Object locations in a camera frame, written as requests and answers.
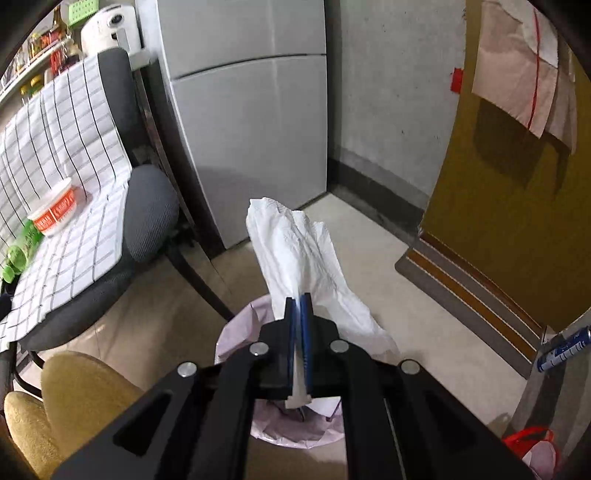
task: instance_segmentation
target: refrigerator door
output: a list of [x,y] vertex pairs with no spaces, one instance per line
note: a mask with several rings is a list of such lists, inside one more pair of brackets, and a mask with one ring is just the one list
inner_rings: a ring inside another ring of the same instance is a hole
[[326,53],[323,0],[159,0],[168,77]]
[[298,208],[326,191],[326,58],[244,62],[172,82],[181,130],[225,247],[251,198]]

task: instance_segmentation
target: rice cooker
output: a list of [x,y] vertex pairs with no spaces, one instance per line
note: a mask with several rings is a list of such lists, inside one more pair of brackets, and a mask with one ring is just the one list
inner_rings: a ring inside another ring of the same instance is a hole
[[128,54],[141,49],[135,8],[132,5],[110,5],[95,13],[82,27],[82,51],[87,56],[109,48],[121,47]]

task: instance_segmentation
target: blue gripper pad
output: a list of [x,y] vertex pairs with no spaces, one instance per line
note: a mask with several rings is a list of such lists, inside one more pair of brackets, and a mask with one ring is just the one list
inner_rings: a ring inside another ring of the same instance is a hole
[[312,391],[312,360],[313,345],[311,335],[311,322],[314,319],[314,313],[311,308],[311,297],[306,293],[300,297],[300,322],[301,322],[301,351],[304,360],[304,377],[306,379],[306,391]]
[[290,343],[288,345],[287,356],[287,375],[289,378],[289,386],[293,388],[294,382],[294,352],[296,351],[296,325],[300,321],[296,301],[292,298],[285,299],[285,317],[289,320],[290,328]]

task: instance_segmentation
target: beige floor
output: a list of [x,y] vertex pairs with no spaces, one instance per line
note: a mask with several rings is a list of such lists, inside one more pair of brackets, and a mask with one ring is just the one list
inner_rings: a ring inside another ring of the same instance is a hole
[[[525,380],[394,270],[406,245],[332,195],[306,212],[312,220],[326,222],[349,287],[394,337],[402,354],[419,360],[480,420],[500,432],[517,406]],[[250,243],[213,262],[198,249],[186,255],[235,311],[267,292]],[[95,327],[63,349],[101,358],[148,388],[181,361],[211,364],[222,326],[223,320],[161,260],[134,281]],[[23,376],[38,383],[39,370],[31,365]],[[308,452],[251,442],[247,470],[250,478],[345,478],[344,442]]]

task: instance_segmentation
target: green basket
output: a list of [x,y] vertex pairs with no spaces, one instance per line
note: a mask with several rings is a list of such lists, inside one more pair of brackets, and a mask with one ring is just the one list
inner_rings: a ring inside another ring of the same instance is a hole
[[99,10],[99,0],[80,0],[68,6],[68,27],[88,19]]

